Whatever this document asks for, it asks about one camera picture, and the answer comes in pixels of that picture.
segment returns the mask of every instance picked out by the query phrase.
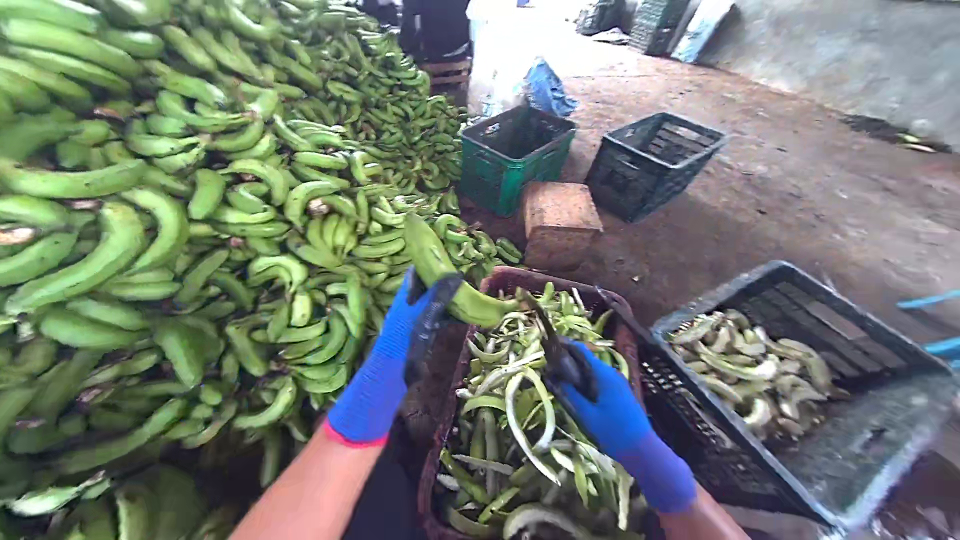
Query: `brick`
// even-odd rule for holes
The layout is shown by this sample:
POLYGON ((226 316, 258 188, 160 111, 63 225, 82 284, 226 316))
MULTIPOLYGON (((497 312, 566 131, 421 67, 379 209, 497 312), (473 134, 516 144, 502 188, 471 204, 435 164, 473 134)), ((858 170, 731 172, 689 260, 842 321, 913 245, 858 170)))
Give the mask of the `brick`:
POLYGON ((523 263, 537 270, 574 270, 603 223, 585 184, 531 182, 523 193, 527 251, 523 263))

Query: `hand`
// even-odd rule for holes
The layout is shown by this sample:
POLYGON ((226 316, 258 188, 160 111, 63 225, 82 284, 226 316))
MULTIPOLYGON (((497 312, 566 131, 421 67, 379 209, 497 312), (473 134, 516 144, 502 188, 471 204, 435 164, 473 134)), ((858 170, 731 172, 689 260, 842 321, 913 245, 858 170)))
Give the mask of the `hand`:
POLYGON ((653 430, 647 413, 620 372, 603 363, 579 341, 569 347, 572 355, 586 360, 597 387, 597 401, 592 403, 569 382, 561 383, 563 397, 573 409, 569 412, 604 454, 619 460, 621 454, 635 448, 638 441, 653 430))
POLYGON ((653 431, 627 380, 583 343, 571 344, 570 353, 587 361, 598 391, 593 403, 568 382, 559 385, 580 429, 604 454, 623 465, 656 510, 669 513, 690 508, 697 497, 697 482, 686 463, 653 431))
POLYGON ((370 356, 327 415, 327 424, 345 442, 359 446, 386 442, 407 393, 404 371, 413 367, 417 372, 462 281, 459 276, 443 278, 418 297, 422 282, 413 267, 407 270, 370 356))

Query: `brown crate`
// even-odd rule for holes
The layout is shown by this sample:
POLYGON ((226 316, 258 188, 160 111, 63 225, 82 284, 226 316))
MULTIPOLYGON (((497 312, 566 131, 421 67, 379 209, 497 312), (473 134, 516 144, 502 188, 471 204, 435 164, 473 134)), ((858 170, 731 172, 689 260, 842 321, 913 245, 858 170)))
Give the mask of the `brown crate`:
POLYGON ((530 183, 523 194, 527 233, 524 264, 545 271, 574 270, 603 223, 584 184, 530 183))
MULTIPOLYGON (((558 278, 551 278, 538 272, 511 268, 509 266, 497 266, 493 272, 487 276, 480 284, 480 291, 490 296, 497 296, 502 290, 505 293, 513 294, 517 287, 522 287, 530 292, 541 293, 548 282, 553 282, 558 291, 567 292, 576 288, 584 301, 587 309, 602 312, 606 308, 603 299, 597 293, 596 289, 582 283, 570 282, 558 278)), ((624 306, 627 302, 616 293, 612 293, 613 298, 624 306)), ((473 336, 479 331, 476 326, 470 326, 467 332, 467 339, 473 339, 473 336)), ((640 384, 640 365, 637 360, 636 338, 627 329, 627 326, 620 323, 620 319, 614 315, 604 331, 605 337, 612 338, 616 343, 616 350, 626 359, 630 366, 630 385, 634 389, 636 399, 643 403, 640 384)), ((457 402, 457 388, 463 385, 464 376, 469 370, 472 353, 464 342, 463 351, 457 361, 457 367, 453 373, 453 381, 449 392, 446 395, 446 404, 444 406, 444 416, 437 431, 434 433, 434 444, 427 455, 426 462, 423 465, 423 472, 420 475, 420 486, 417 493, 417 509, 420 514, 420 522, 426 530, 427 538, 430 540, 471 540, 469 536, 462 534, 446 524, 442 516, 438 516, 433 507, 434 485, 437 481, 437 472, 440 470, 440 450, 446 444, 446 438, 450 434, 450 428, 453 427, 453 421, 457 415, 459 404, 457 402)))

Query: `blue plastic bag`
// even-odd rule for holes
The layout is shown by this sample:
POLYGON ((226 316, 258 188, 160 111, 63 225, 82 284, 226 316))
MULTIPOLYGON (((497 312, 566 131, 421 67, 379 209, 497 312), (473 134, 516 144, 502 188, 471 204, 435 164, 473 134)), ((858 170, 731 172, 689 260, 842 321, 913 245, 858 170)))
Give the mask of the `blue plastic bag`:
POLYGON ((566 95, 564 82, 544 59, 539 59, 527 72, 530 107, 563 118, 572 114, 580 102, 566 95))

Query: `green plastic crate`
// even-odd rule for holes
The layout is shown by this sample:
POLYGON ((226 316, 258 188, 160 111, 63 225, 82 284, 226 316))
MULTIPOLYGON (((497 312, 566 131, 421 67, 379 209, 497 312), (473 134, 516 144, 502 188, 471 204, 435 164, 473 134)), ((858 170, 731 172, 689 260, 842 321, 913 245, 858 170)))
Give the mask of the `green plastic crate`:
POLYGON ((496 215, 513 215, 525 185, 560 178, 576 128, 558 116, 517 107, 465 129, 457 190, 496 215))

